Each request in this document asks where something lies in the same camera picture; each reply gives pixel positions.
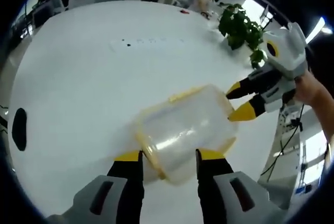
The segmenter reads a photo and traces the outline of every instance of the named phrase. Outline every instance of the ceiling light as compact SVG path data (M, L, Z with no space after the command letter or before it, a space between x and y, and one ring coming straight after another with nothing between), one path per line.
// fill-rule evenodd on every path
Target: ceiling light
M322 31L323 33L326 33L326 34L332 34L332 33L333 33L333 31L332 31L330 28L328 28L328 27L323 27L323 28L321 29L321 31Z
M314 37L317 36L317 34L320 32L320 30L324 27L325 20L323 17L321 17L317 23L317 25L313 28L312 32L307 36L306 38L306 44L309 44L311 40L314 39Z

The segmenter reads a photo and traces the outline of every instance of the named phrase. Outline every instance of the transparent plastic container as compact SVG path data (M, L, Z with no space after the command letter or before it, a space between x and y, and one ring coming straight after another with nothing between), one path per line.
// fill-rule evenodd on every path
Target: transparent plastic container
M197 148L225 153L235 142L233 110L215 86L194 88L140 112L135 137L159 177L181 184L196 174Z

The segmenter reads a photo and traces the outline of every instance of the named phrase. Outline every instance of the black cable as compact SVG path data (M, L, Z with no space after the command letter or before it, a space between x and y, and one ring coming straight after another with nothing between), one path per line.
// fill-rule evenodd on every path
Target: black cable
M300 115L299 115L299 121L301 120L301 117L302 117L302 114L303 114L303 110L304 110L304 104L303 104L303 106L302 106L301 113L300 113ZM267 169L266 169L260 176L264 175L264 174L267 173L271 168L273 168L273 167L275 166L275 164L276 164L278 158L282 155L284 149L287 147L287 145L289 144L289 142L292 140L293 136L295 135L295 133L297 132L297 130L298 130L299 127L300 127L300 124L299 124L298 126L296 126L296 128L294 129L292 135L291 135L290 138L288 139L287 143L282 147L280 153L277 155L275 161L274 161L274 162L270 165L270 167L268 167L268 168L267 168ZM273 169L271 170L270 175L269 175L267 181L269 181L272 172L273 172Z

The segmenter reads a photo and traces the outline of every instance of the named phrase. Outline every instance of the potted plant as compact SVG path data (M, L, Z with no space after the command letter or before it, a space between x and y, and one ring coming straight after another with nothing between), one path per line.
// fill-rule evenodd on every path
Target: potted plant
M248 18L240 4L229 5L225 9L218 30L224 37L227 36L228 45L232 50L246 43L253 52L250 55L252 67L258 68L258 63L264 58L263 51L259 49L259 45L263 42L263 29Z

